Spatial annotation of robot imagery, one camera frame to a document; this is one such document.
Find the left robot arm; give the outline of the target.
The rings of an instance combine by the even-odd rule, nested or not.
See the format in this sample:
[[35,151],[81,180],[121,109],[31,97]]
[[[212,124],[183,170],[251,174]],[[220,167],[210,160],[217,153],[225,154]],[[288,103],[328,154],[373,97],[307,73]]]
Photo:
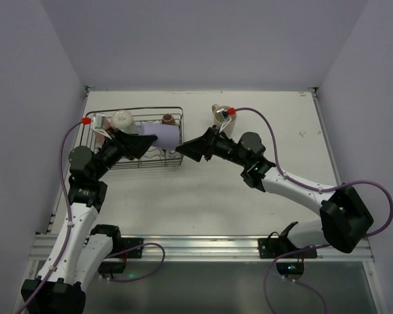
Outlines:
[[24,304],[19,313],[84,311],[92,278],[106,256],[122,242],[117,226],[91,230],[107,192],[101,179],[122,158],[141,158],[156,140],[156,135],[116,131],[98,152],[78,146],[69,153],[69,179],[62,180],[67,206],[64,223],[36,278],[22,285]]

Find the lilac plastic cup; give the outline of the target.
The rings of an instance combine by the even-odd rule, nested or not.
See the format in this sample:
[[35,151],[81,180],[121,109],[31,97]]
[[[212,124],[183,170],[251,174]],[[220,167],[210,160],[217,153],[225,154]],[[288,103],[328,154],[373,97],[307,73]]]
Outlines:
[[139,130],[140,135],[156,135],[157,140],[153,147],[174,150],[180,143],[179,127],[169,124],[142,124]]

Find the cream floral mug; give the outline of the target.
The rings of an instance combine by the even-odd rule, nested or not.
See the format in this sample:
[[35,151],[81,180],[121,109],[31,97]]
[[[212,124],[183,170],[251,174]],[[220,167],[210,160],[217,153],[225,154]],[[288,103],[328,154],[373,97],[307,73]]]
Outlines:
[[212,105],[212,114],[213,114],[214,125],[217,126],[218,128],[219,128],[219,123],[218,123],[218,122],[216,121],[216,119],[214,118],[214,113],[215,113],[215,111],[216,111],[217,109],[219,109],[220,107],[224,107],[224,108],[226,108],[226,109],[232,109],[232,110],[233,110],[233,114],[232,114],[233,122],[232,122],[231,125],[229,125],[229,126],[223,131],[223,132],[226,134],[227,137],[230,137],[231,134],[232,134],[232,132],[233,132],[233,130],[234,130],[234,125],[235,125],[236,119],[237,119],[236,111],[235,111],[235,109],[234,109],[233,107],[230,107],[230,106],[223,106],[223,105],[220,106],[220,105],[218,105],[218,104]]

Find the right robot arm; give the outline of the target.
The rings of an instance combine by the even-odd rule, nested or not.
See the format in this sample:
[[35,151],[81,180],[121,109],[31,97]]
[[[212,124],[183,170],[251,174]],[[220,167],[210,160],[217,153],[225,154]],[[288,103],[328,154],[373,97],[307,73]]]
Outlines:
[[246,132],[238,142],[216,127],[177,147],[177,152],[199,162],[216,156],[243,168],[241,177],[250,187],[289,199],[318,215],[318,220],[292,222],[278,236],[286,253],[316,245],[330,245],[351,253],[374,223],[361,197],[351,186],[332,188],[305,179],[291,180],[264,156],[266,148],[257,133]]

